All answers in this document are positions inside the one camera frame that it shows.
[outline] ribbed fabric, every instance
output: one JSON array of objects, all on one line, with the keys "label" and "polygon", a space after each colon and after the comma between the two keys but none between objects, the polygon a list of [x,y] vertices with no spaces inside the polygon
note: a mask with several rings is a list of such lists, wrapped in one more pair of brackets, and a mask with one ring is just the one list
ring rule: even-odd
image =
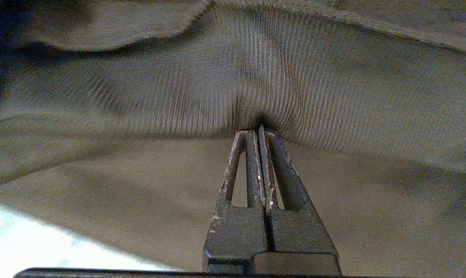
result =
[{"label": "ribbed fabric", "polygon": [[466,141],[466,55],[318,16],[214,5],[178,37],[19,61],[0,118],[20,119],[2,132],[229,137],[264,121],[318,149],[466,171],[443,155]]}]

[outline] gray cloth surface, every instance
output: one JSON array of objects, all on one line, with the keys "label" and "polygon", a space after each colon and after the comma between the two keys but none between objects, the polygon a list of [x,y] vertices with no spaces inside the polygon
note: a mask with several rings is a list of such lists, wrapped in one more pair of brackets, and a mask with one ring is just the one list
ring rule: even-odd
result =
[{"label": "gray cloth surface", "polygon": [[[170,176],[189,178],[182,189],[189,195],[211,188],[216,193],[224,165],[207,161],[227,155],[215,151],[224,143],[219,139],[264,122],[299,145],[296,155],[314,156],[302,159],[301,167],[308,168],[306,179],[321,183],[309,190],[312,197],[318,190],[328,190],[318,202],[332,225],[341,225],[332,230],[337,247],[343,248],[344,270],[360,275],[466,276],[466,262],[459,265],[466,257],[462,241],[466,220],[455,225],[452,216],[444,216],[466,196],[466,16],[444,18],[466,11],[466,4],[458,8],[433,1],[35,3],[30,19],[11,38],[22,50],[5,55],[14,63],[0,102],[2,202],[139,255],[173,262],[179,255],[159,257],[171,239],[157,239],[164,241],[163,246],[151,250],[132,243],[149,236],[132,224],[148,221],[144,215],[129,215],[121,207],[113,211],[109,204],[117,201],[111,195],[99,197],[99,207],[107,204],[106,211],[91,204],[90,197],[77,199],[85,194],[97,198],[105,186],[115,186],[119,188],[115,194],[129,194],[125,208],[137,202],[140,207],[134,210],[152,210],[157,208],[144,204],[140,196],[157,190],[159,206],[171,205],[156,219],[170,217],[177,201],[191,215],[202,213],[186,218],[192,224],[184,227],[195,229],[200,224],[205,230],[209,217],[205,204],[214,203],[215,194],[205,192],[191,200],[185,193],[176,197]],[[417,18],[434,13],[416,12],[417,7],[433,7],[430,11],[436,11],[439,20],[420,23]],[[402,11],[409,13],[400,16]],[[463,32],[454,26],[462,26]],[[195,141],[171,141],[198,137],[211,140],[201,147]],[[157,138],[170,143],[157,143],[161,142]],[[135,139],[146,143],[136,146]],[[134,152],[125,153],[126,146]],[[324,159],[318,159],[320,151]],[[185,158],[182,162],[189,165],[183,172],[193,174],[173,169],[176,160],[171,157],[180,157],[180,152],[189,153],[187,159],[197,156],[193,161],[200,165],[193,167],[195,172]],[[112,164],[115,156],[127,158]],[[336,186],[311,168],[331,159],[342,159],[341,165],[358,171],[343,171],[334,163],[327,169],[330,176],[348,176]],[[102,168],[93,168],[94,163]],[[127,172],[117,171],[118,167]],[[149,174],[153,178],[142,173],[133,178],[131,169],[136,167],[154,169]],[[103,178],[82,181],[84,171]],[[114,181],[107,177],[109,172],[129,181]],[[215,180],[203,179],[211,176]],[[120,188],[124,183],[133,186]],[[32,198],[24,199],[24,194]],[[352,211],[351,205],[330,209],[345,197],[360,209]],[[57,203],[57,198],[65,201]],[[34,205],[43,199],[50,201]],[[380,202],[369,204],[376,199]],[[74,212],[85,214],[79,217]],[[63,213],[71,216],[60,216]],[[417,220],[415,214],[429,221]],[[364,220],[343,221],[346,217]],[[381,225],[372,222],[375,219]],[[87,227],[91,223],[102,227],[107,220],[117,222],[106,227],[113,232]],[[173,223],[184,225],[181,220]],[[357,224],[373,229],[358,230]],[[122,225],[129,229],[128,238],[115,239],[124,230]],[[353,227],[354,234],[347,229],[338,233],[344,227]],[[433,231],[443,244],[432,242]],[[170,233],[183,234],[176,229]],[[200,249],[201,235],[193,233],[194,244],[187,250]],[[355,246],[351,238],[358,237],[363,244],[365,235],[376,241],[369,245],[379,259],[387,256],[382,264],[356,259],[358,254],[352,253],[364,246]],[[409,241],[414,237],[423,246]],[[386,244],[390,251],[383,255]],[[438,266],[448,255],[432,251],[437,248],[455,252],[454,266]],[[424,256],[436,259],[417,266],[414,261]],[[193,263],[183,264],[191,268]]]}]

